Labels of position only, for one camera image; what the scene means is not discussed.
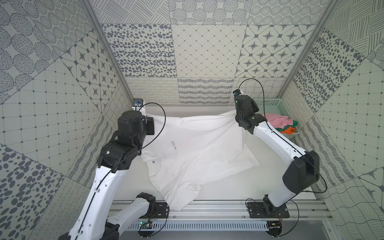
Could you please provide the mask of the white t-shirt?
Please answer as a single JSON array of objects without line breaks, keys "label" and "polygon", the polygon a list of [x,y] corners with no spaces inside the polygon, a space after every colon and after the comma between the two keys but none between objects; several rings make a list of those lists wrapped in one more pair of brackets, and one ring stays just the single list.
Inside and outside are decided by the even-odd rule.
[{"label": "white t-shirt", "polygon": [[235,116],[235,110],[215,116],[151,116],[161,134],[146,137],[149,146],[142,160],[171,208],[181,211],[199,196],[203,184],[260,166]]}]

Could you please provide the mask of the orange t-shirt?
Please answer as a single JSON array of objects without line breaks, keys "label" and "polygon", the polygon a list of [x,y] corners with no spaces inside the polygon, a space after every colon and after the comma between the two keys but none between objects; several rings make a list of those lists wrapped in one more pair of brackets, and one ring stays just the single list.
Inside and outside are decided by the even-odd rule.
[{"label": "orange t-shirt", "polygon": [[287,135],[292,135],[292,134],[296,133],[296,127],[289,126],[285,130],[280,131],[280,133],[287,134]]}]

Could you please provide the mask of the pink t-shirt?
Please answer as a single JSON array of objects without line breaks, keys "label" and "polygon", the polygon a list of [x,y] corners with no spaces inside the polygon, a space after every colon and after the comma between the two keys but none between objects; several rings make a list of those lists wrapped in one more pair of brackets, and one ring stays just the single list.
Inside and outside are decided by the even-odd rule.
[{"label": "pink t-shirt", "polygon": [[294,121],[288,116],[281,116],[277,114],[265,113],[262,114],[263,117],[274,127],[279,129],[284,129],[286,126],[292,126]]}]

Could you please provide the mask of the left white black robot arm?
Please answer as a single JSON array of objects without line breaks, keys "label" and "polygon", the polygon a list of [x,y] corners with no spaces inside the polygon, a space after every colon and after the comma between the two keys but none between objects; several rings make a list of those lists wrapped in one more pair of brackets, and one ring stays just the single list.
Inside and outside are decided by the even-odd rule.
[{"label": "left white black robot arm", "polygon": [[154,133],[152,117],[135,110],[122,113],[118,130],[101,149],[84,207],[72,229],[60,236],[60,240],[117,240],[140,217],[154,215],[155,196],[140,193],[128,207],[108,217],[121,181],[132,161],[142,153],[145,137]]}]

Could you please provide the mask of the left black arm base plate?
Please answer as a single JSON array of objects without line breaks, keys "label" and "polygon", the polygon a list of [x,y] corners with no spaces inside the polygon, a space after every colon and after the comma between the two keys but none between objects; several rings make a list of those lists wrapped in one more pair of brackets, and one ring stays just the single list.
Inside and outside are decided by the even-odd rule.
[{"label": "left black arm base plate", "polygon": [[142,218],[147,219],[167,219],[169,217],[170,207],[166,202],[155,202],[149,204],[149,209]]}]

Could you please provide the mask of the left green circuit board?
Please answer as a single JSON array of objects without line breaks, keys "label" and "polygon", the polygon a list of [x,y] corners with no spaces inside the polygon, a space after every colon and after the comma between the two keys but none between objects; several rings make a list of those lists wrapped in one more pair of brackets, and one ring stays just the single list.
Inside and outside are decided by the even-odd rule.
[{"label": "left green circuit board", "polygon": [[141,222],[140,224],[140,231],[141,230],[147,230],[147,229],[152,229],[153,222],[148,221],[148,222]]}]

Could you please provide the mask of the green t-shirt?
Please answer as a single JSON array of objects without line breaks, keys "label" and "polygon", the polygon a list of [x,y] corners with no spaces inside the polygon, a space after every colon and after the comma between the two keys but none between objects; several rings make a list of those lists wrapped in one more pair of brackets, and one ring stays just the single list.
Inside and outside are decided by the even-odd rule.
[{"label": "green t-shirt", "polygon": [[292,126],[292,127],[297,127],[298,125],[298,121],[293,121],[293,124],[292,125],[287,125],[285,126],[284,128],[277,128],[277,130],[280,132],[282,130],[285,130],[286,128],[288,128],[289,126]]}]

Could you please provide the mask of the green plastic basket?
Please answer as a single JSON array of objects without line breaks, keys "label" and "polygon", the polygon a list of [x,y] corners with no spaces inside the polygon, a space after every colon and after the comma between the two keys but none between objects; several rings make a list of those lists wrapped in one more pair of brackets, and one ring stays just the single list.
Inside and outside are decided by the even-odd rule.
[{"label": "green plastic basket", "polygon": [[260,109],[260,114],[264,112],[264,107],[266,107],[266,113],[288,116],[292,119],[282,99],[266,99],[265,101],[263,99],[254,99],[254,101]]}]

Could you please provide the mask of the aluminium mounting rail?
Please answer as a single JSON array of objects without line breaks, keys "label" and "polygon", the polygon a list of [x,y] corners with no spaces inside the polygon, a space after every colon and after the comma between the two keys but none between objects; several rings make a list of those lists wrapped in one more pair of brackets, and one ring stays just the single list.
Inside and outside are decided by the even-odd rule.
[{"label": "aluminium mounting rail", "polygon": [[[233,201],[193,201],[181,211],[170,208],[167,212],[169,220],[263,220],[264,212],[257,213],[249,210],[246,205],[255,205],[252,200]],[[331,220],[332,216],[323,201],[316,200],[294,200],[286,203],[286,207],[280,211],[285,220]]]}]

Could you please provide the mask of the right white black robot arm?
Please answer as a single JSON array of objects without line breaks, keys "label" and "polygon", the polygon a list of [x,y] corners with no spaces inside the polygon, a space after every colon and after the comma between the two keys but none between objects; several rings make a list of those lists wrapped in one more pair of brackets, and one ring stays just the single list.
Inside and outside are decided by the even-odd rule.
[{"label": "right white black robot arm", "polygon": [[257,104],[249,96],[235,94],[235,106],[235,120],[239,126],[264,141],[287,165],[280,186],[263,198],[264,212],[270,216],[320,180],[320,157],[314,151],[296,146],[276,131],[265,115],[258,113]]}]

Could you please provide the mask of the right black circuit board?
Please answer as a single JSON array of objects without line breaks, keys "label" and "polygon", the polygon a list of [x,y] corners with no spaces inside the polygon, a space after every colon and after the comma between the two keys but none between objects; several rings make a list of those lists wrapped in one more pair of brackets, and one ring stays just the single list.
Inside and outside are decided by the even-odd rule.
[{"label": "right black circuit board", "polygon": [[282,223],[281,222],[267,222],[268,231],[267,233],[272,237],[276,238],[282,233]]}]

